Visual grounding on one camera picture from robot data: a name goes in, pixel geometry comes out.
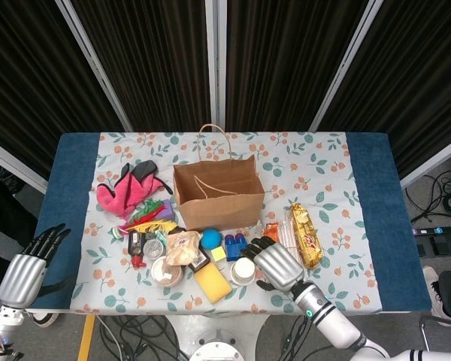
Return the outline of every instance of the black cloth backdrop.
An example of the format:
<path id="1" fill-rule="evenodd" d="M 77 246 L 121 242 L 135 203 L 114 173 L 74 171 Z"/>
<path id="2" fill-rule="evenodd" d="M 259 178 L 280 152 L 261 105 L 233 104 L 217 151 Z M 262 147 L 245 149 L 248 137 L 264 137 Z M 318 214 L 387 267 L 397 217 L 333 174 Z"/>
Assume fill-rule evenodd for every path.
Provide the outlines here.
<path id="1" fill-rule="evenodd" d="M 451 1 L 383 3 L 319 131 L 386 132 L 400 176 L 451 143 Z"/>
<path id="2" fill-rule="evenodd" d="M 229 131 L 307 130 L 366 0 L 229 0 Z"/>
<path id="3" fill-rule="evenodd" d="M 72 0 L 136 131 L 210 122 L 204 0 Z"/>
<path id="4" fill-rule="evenodd" d="M 0 0 L 0 145 L 47 178 L 64 132 L 123 131 L 55 2 Z"/>

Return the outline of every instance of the pink plush toy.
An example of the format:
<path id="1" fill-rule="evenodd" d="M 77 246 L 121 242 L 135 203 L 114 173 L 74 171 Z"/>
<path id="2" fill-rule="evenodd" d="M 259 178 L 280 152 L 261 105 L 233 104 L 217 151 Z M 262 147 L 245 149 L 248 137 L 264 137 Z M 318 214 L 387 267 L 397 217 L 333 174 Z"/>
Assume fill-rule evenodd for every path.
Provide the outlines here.
<path id="1" fill-rule="evenodd" d="M 127 163 L 122 168 L 122 176 L 115 183 L 114 190 L 107 184 L 97 186 L 98 203 L 106 211 L 126 219 L 138 203 L 160 186 L 172 194 L 171 188 L 154 175 L 156 172 L 157 165 L 151 160 L 139 163 L 132 171 Z"/>

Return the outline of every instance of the blue toy block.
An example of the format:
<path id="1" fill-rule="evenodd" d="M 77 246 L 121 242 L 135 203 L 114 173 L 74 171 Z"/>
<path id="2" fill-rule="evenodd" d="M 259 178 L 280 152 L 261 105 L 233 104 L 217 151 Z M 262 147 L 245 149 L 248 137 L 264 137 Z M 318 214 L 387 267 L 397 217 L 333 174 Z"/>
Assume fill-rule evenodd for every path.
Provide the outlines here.
<path id="1" fill-rule="evenodd" d="M 240 259 L 241 251 L 247 246 L 246 238 L 242 233 L 235 235 L 227 235 L 225 237 L 225 252 L 228 261 L 237 261 Z"/>

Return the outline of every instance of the brown paper bag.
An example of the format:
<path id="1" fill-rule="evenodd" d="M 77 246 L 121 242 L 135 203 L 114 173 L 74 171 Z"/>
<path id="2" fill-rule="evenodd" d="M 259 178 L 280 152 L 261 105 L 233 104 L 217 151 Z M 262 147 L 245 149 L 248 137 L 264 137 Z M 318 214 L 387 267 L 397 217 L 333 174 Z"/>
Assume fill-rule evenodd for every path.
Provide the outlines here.
<path id="1" fill-rule="evenodd" d="M 199 135 L 206 126 L 201 127 Z M 226 136 L 220 127 L 215 126 Z M 264 189 L 256 173 L 256 159 L 202 161 L 174 166 L 177 209 L 187 229 L 218 230 L 253 226 L 264 202 Z"/>

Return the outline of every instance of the white cup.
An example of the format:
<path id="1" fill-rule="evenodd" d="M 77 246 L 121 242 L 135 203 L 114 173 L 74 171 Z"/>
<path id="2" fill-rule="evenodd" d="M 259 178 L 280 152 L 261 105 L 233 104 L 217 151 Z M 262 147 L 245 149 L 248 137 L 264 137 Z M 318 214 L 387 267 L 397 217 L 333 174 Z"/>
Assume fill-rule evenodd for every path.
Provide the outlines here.
<path id="1" fill-rule="evenodd" d="M 256 277 L 256 265 L 246 257 L 234 262 L 231 267 L 231 279 L 238 286 L 247 286 L 254 282 Z"/>

